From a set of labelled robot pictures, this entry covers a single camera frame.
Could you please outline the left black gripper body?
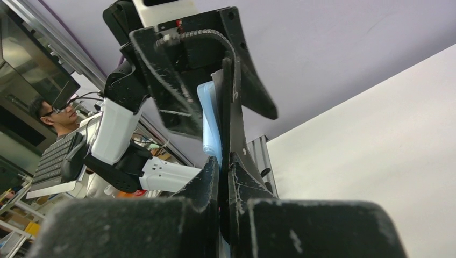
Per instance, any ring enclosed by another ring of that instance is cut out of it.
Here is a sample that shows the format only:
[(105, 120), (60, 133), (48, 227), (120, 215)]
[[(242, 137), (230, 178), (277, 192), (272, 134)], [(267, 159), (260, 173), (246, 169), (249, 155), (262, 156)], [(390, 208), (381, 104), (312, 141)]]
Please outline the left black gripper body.
[(142, 72), (147, 82), (199, 82), (231, 60), (239, 82), (243, 28), (235, 6), (172, 18), (142, 28)]

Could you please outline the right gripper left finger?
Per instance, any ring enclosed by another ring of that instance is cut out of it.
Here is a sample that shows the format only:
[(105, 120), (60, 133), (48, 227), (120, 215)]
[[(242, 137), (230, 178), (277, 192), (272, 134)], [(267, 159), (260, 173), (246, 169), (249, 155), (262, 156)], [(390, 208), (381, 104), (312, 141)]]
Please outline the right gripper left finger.
[(217, 159), (209, 157), (200, 172), (175, 197), (183, 204), (178, 257), (218, 257), (219, 206)]

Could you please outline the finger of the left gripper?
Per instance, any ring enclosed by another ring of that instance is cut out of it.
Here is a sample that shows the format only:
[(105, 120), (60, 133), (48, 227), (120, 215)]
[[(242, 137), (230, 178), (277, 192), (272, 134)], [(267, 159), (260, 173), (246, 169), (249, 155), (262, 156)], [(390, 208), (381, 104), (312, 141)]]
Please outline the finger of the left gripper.
[(129, 38), (163, 126), (174, 134), (201, 140), (201, 106), (173, 67), (165, 46), (158, 44), (154, 28), (134, 30)]
[(263, 117), (278, 119), (276, 105), (261, 81), (250, 55), (237, 7), (230, 7), (227, 12), (227, 32), (241, 61), (242, 104)]

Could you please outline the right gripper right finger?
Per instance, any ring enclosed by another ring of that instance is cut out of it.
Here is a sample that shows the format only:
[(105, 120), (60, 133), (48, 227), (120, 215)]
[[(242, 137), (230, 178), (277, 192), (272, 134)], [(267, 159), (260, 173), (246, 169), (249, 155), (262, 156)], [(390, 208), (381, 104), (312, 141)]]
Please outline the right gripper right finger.
[(230, 244), (233, 257), (278, 257), (277, 199), (230, 156)]

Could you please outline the black leather card holder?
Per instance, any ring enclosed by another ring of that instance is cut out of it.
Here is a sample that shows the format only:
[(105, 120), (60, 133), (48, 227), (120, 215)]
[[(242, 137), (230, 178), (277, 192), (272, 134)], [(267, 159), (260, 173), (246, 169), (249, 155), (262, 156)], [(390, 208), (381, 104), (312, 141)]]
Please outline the black leather card holder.
[(226, 139), (230, 127), (229, 107), (226, 106), (226, 90), (232, 84), (232, 60), (222, 59), (222, 68), (211, 74), (211, 80), (197, 87), (197, 96), (203, 112), (203, 150), (215, 157), (218, 164), (218, 206), (221, 238), (231, 245), (231, 218), (229, 203), (230, 145)]

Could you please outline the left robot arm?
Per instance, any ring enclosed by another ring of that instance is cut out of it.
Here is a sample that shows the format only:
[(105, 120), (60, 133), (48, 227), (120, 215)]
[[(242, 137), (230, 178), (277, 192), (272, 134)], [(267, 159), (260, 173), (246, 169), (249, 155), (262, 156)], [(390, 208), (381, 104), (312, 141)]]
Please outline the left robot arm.
[(194, 138), (226, 170), (231, 159), (258, 181), (243, 108), (275, 120), (277, 108), (251, 59), (239, 9), (198, 12), (192, 1), (115, 1), (103, 20), (125, 61), (106, 80), (100, 126), (86, 165), (124, 192), (176, 192), (196, 169), (159, 165), (133, 132), (152, 99), (164, 127)]

